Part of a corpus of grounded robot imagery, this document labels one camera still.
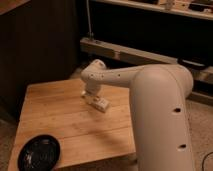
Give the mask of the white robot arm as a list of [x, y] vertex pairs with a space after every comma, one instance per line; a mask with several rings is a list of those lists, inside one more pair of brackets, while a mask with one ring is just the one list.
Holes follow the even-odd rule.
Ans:
[[193, 77], [187, 68], [150, 64], [108, 69], [95, 60], [81, 79], [87, 99], [96, 97], [102, 85], [129, 90], [138, 171], [195, 171], [186, 111]]

